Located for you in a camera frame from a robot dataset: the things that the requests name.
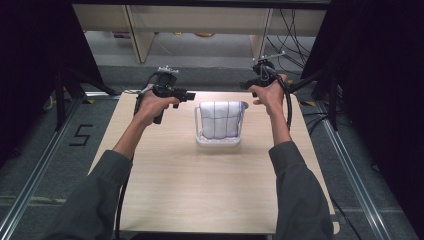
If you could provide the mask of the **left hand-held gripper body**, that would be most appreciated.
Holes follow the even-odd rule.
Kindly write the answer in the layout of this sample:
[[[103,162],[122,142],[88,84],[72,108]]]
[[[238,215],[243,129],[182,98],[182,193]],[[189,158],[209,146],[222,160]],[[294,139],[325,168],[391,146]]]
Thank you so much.
[[[155,72],[156,81],[153,86],[153,93],[160,98],[175,97],[179,100],[186,100],[186,90],[175,87],[177,73],[178,70],[168,66],[159,67]]]

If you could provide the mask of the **aluminium floor rail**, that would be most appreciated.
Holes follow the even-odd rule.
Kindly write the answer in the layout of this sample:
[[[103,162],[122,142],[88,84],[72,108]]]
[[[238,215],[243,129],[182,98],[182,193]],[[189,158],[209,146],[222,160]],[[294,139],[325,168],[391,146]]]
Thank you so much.
[[[73,100],[65,114],[65,120],[62,125],[54,131],[46,149],[35,165],[31,175],[28,177],[24,187],[19,195],[15,198],[13,205],[9,209],[7,215],[0,224],[0,240],[9,240],[13,235],[18,223],[20,222],[31,197],[38,188],[45,172],[47,171],[54,154],[56,153],[64,135],[66,134],[69,123],[75,112],[82,104],[82,99]]]
[[[334,128],[329,119],[324,121],[324,127],[338,155],[341,165],[343,166],[356,198],[374,233],[374,236],[377,240],[392,240],[391,234],[385,225],[382,215],[380,214],[374,200],[366,189],[364,182],[362,181],[362,178],[340,137],[340,134]]]

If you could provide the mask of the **black curtain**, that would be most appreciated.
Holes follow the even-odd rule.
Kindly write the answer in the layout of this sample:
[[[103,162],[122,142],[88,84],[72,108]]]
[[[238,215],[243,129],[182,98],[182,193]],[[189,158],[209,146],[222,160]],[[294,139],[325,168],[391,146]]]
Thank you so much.
[[[0,0],[0,167],[56,80],[103,83],[70,0]]]
[[[318,70],[424,240],[424,0],[329,0],[303,74]]]

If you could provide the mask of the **person's right hand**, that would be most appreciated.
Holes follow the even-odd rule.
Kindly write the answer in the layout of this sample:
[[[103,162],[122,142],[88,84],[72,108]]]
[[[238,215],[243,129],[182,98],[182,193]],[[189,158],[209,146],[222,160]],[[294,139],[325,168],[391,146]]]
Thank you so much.
[[[283,114],[284,91],[277,80],[267,87],[253,85],[248,91],[257,94],[253,104],[264,105],[270,116]]]

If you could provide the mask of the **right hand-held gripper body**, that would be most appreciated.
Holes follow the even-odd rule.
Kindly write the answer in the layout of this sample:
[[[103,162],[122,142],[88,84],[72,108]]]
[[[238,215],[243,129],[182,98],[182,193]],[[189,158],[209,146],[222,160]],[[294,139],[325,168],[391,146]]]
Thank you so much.
[[[274,64],[271,59],[283,56],[284,53],[274,55],[262,55],[257,59],[254,59],[254,65],[252,66],[253,71],[258,75],[256,84],[258,86],[269,86],[275,80],[280,80],[281,76],[275,70]]]

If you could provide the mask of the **white wire rack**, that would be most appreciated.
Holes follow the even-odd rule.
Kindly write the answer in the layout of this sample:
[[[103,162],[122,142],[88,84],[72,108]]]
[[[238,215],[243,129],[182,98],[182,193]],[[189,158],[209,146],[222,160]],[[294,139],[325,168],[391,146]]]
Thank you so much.
[[[242,131],[242,125],[243,125],[243,119],[244,119],[245,111],[244,111],[244,114],[243,114],[243,119],[241,121],[240,135],[237,138],[206,139],[202,135],[201,115],[200,115],[199,105],[196,106],[195,109],[194,109],[195,128],[196,128],[196,142],[197,142],[198,145],[204,146],[204,147],[234,147],[234,146],[237,146],[241,142],[241,131]]]

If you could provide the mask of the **beige wooden desk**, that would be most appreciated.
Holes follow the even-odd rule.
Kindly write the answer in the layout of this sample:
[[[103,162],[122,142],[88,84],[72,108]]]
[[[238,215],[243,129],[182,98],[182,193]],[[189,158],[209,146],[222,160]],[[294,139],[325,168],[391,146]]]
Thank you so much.
[[[225,8],[75,4],[74,12],[86,31],[127,32],[136,61],[146,61],[156,32],[241,34],[250,37],[255,58],[264,53],[268,35],[289,33],[285,22],[294,20],[297,36],[318,34],[324,10],[279,8]]]

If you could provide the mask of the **black metal stand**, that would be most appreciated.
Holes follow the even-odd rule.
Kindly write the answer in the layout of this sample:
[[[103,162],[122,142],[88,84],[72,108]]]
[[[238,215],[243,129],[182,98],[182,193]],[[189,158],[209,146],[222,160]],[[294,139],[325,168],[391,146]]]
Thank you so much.
[[[338,130],[336,116],[337,116],[337,78],[331,73],[331,71],[324,67],[316,73],[311,74],[310,76],[301,79],[298,83],[286,87],[284,92],[286,94],[292,94],[303,87],[306,87],[308,84],[315,82],[316,85],[311,93],[311,96],[314,100],[323,100],[325,97],[329,101],[329,114],[328,119],[330,125],[335,131]]]
[[[56,109],[57,123],[56,130],[59,130],[64,124],[66,117],[65,94],[67,91],[72,100],[82,100],[87,96],[81,84],[88,83],[89,85],[101,90],[106,95],[117,96],[118,92],[106,86],[102,80],[100,73],[96,77],[91,77],[79,70],[62,67],[58,70],[55,79],[55,94],[56,94]]]

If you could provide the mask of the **white cloth with blue lines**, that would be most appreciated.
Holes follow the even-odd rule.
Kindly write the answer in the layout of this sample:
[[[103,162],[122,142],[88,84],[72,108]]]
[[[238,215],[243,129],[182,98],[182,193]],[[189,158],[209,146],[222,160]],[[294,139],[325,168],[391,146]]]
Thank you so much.
[[[246,109],[242,101],[202,102],[199,105],[202,135],[206,139],[237,138]]]

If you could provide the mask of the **person's left hand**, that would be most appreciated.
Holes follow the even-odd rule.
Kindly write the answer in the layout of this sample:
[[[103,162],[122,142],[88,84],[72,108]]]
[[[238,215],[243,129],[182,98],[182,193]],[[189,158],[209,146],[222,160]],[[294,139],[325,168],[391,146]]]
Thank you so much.
[[[148,91],[142,98],[135,120],[140,126],[147,127],[153,123],[154,118],[158,117],[163,110],[170,105],[178,103],[179,100],[175,97],[160,98],[152,91]]]

